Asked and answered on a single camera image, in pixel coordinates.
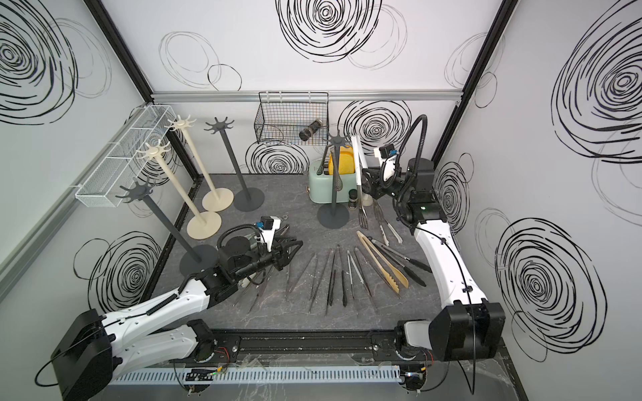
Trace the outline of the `large steel tongs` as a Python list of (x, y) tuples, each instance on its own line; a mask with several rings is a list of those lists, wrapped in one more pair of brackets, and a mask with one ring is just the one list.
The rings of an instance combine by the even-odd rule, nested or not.
[(270, 270), (262, 279), (262, 282), (259, 284), (247, 284), (244, 289), (242, 289), (241, 294), (234, 301), (233, 305), (235, 307), (240, 306), (246, 298), (251, 299), (252, 302), (249, 304), (247, 309), (247, 314), (250, 314), (264, 299), (264, 294), (269, 287), (269, 283), (272, 278), (276, 277), (279, 274), (278, 270)]

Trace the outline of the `mint green toaster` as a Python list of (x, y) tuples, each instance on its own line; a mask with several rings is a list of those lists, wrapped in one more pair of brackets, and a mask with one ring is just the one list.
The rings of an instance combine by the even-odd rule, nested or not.
[[(332, 202), (333, 177), (332, 175), (318, 175), (317, 171), (321, 159), (311, 162), (309, 166), (309, 197), (310, 200), (317, 204), (329, 204)], [(356, 189), (356, 173), (339, 176), (343, 182), (343, 189), (337, 192), (338, 203), (349, 202), (349, 191)]]

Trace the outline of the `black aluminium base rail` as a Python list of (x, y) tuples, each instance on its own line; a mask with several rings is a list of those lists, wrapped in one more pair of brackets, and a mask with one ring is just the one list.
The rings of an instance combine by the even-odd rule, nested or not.
[(435, 345), (413, 347), (396, 330), (257, 331), (214, 329), (217, 345), (233, 362), (248, 355), (354, 354), (376, 362), (419, 364), (428, 361), (483, 360), (495, 357), (503, 345), (497, 330), (475, 340), (458, 335)]

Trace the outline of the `black tweezer tongs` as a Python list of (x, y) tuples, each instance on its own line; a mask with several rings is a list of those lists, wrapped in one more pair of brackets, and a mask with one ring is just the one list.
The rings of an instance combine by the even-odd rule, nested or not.
[(334, 293), (339, 280), (339, 263), (341, 262), (341, 247), (337, 245), (333, 250), (333, 255), (331, 256), (331, 265), (330, 265), (330, 278), (329, 278), (329, 287), (327, 293), (326, 309), (325, 312), (329, 311), (329, 308), (334, 304)]

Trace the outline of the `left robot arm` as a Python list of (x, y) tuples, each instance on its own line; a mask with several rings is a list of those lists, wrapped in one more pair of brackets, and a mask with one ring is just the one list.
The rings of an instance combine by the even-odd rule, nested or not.
[[(281, 220), (233, 227), (224, 232), (214, 258), (189, 272), (175, 289), (118, 311), (80, 314), (53, 351), (48, 365), (64, 400), (89, 400), (114, 379), (168, 360), (209, 361), (220, 348), (212, 330), (193, 314), (217, 306), (244, 280), (282, 270), (304, 245), (280, 235)], [(187, 318), (176, 328), (170, 324)]]

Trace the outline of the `back cream utensil rack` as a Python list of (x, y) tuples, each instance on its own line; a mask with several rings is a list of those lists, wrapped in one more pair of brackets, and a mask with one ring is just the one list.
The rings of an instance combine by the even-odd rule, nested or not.
[(195, 122), (195, 120), (191, 119), (190, 115), (188, 115), (186, 119), (183, 119), (182, 117), (180, 117), (180, 115), (178, 115), (176, 120), (168, 120), (170, 129), (178, 130), (182, 133), (184, 139), (187, 141), (187, 144), (191, 148), (192, 155), (194, 156), (198, 167), (204, 175), (204, 179), (209, 188), (209, 192), (204, 195), (202, 206), (209, 212), (221, 212), (232, 205), (232, 202), (234, 201), (234, 194), (227, 188), (216, 187), (214, 185), (212, 178), (207, 172), (207, 168), (205, 167), (202, 158), (200, 157), (197, 146), (190, 134), (190, 128), (192, 128)]

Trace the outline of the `steel v-shaped tongs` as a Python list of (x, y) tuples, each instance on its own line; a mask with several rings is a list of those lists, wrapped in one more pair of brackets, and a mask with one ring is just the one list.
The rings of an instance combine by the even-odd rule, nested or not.
[(289, 295), (296, 289), (297, 285), (301, 281), (303, 275), (306, 273), (308, 268), (311, 266), (312, 262), (317, 258), (317, 253), (313, 252), (312, 255), (310, 256), (309, 260), (306, 262), (302, 270), (295, 276), (294, 282), (290, 284), (285, 292), (285, 298), (288, 299)]

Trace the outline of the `glass sugar jar black lid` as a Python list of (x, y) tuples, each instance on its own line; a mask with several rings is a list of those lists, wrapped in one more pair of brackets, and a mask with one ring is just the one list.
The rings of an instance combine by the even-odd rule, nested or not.
[(364, 194), (362, 195), (361, 200), (362, 200), (362, 205), (363, 205), (364, 207), (371, 207), (371, 206), (373, 205), (373, 198), (372, 198), (372, 196), (371, 196), (371, 195), (368, 195), (368, 194), (365, 194), (365, 193), (364, 193)]

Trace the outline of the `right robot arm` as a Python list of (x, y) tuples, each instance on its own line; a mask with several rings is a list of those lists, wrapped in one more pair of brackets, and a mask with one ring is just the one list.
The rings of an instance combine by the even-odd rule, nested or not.
[(435, 167), (423, 148), (401, 168), (404, 145), (385, 145), (380, 164), (362, 170), (365, 193), (392, 199), (396, 219), (406, 226), (426, 255), (439, 291), (441, 312), (431, 321), (401, 321), (396, 347), (409, 358), (426, 351), (441, 362), (476, 362), (495, 357), (506, 321), (503, 307), (489, 302), (472, 278), (451, 235), (446, 213), (433, 187)]

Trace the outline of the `white handled slim tongs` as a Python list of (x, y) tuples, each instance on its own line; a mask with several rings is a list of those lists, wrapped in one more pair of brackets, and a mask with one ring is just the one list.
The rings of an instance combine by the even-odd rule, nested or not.
[(370, 301), (370, 304), (372, 305), (373, 309), (376, 310), (376, 305), (374, 303), (374, 300), (373, 300), (373, 297), (372, 297), (372, 293), (369, 290), (368, 283), (366, 282), (366, 280), (364, 278), (362, 269), (361, 269), (361, 267), (360, 267), (360, 265), (358, 263), (358, 259), (356, 258), (356, 255), (354, 254), (354, 252), (348, 252), (348, 257), (349, 257), (351, 265), (354, 267), (354, 270), (356, 270), (356, 274), (357, 274), (357, 277), (359, 278), (359, 282), (363, 286), (364, 291), (367, 294), (368, 299)]

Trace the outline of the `small brown spice jar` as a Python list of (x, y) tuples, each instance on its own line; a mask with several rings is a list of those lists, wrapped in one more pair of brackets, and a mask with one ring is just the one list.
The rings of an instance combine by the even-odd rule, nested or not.
[(349, 191), (349, 208), (356, 209), (358, 205), (358, 192), (356, 189)]

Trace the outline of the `black tipped steel tongs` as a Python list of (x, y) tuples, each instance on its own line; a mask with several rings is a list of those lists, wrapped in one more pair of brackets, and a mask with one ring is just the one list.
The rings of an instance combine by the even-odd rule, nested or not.
[(391, 264), (394, 264), (396, 267), (401, 267), (404, 272), (419, 286), (426, 287), (426, 283), (416, 274), (411, 266), (417, 267), (425, 272), (432, 273), (431, 268), (427, 264), (424, 264), (414, 258), (406, 257), (372, 237), (368, 237), (368, 239), (386, 256)]

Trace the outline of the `dark bottle in basket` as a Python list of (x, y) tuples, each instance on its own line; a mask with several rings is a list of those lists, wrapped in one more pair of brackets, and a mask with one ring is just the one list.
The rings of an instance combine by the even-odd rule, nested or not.
[(320, 120), (314, 120), (309, 125), (306, 125), (299, 132), (299, 138), (303, 142), (309, 141), (315, 133), (317, 133), (323, 127), (323, 123)]

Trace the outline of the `beige plastic tongs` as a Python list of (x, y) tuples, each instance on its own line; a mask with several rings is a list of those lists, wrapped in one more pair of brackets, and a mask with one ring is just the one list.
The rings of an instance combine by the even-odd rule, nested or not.
[(376, 267), (378, 267), (381, 276), (384, 277), (384, 280), (397, 295), (401, 296), (400, 285), (402, 287), (408, 288), (409, 281), (406, 276), (396, 268), (391, 262), (384, 256), (384, 254), (375, 246), (371, 240), (366, 237), (361, 231), (357, 231), (357, 237), (361, 243), (366, 248), (367, 252), (370, 255), (370, 258), (373, 260)]

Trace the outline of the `grey utensil rack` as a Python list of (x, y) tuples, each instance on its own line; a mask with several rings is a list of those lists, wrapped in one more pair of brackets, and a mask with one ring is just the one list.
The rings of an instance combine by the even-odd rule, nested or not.
[(124, 191), (124, 194), (117, 195), (116, 198), (123, 200), (126, 204), (132, 202), (145, 203), (152, 214), (170, 232), (172, 237), (181, 244), (186, 251), (179, 265), (179, 270), (183, 277), (196, 275), (215, 267), (218, 261), (218, 250), (210, 245), (192, 247), (176, 226), (168, 219), (166, 214), (152, 200), (150, 197), (153, 192), (152, 188), (153, 186), (149, 182), (144, 184), (135, 182), (132, 187), (121, 185), (120, 189)]
[(338, 192), (343, 189), (343, 182), (339, 174), (340, 149), (346, 144), (345, 138), (341, 135), (330, 136), (328, 139), (327, 149), (332, 149), (333, 161), (333, 187), (331, 194), (331, 203), (319, 207), (317, 212), (318, 222), (328, 229), (339, 229), (344, 227), (349, 221), (349, 211), (344, 205), (337, 202)]
[(232, 124), (233, 121), (228, 122), (227, 118), (223, 121), (215, 118), (214, 123), (206, 122), (207, 128), (205, 128), (205, 131), (210, 132), (212, 135), (219, 134), (222, 138), (230, 162), (232, 162), (232, 166), (236, 173), (236, 177), (242, 187), (242, 190), (235, 195), (233, 202), (234, 207), (241, 212), (252, 212), (262, 206), (265, 201), (265, 195), (259, 188), (248, 187), (245, 182), (243, 173), (241, 172), (240, 166), (237, 162), (236, 154), (234, 153), (227, 135), (227, 131), (232, 128)]

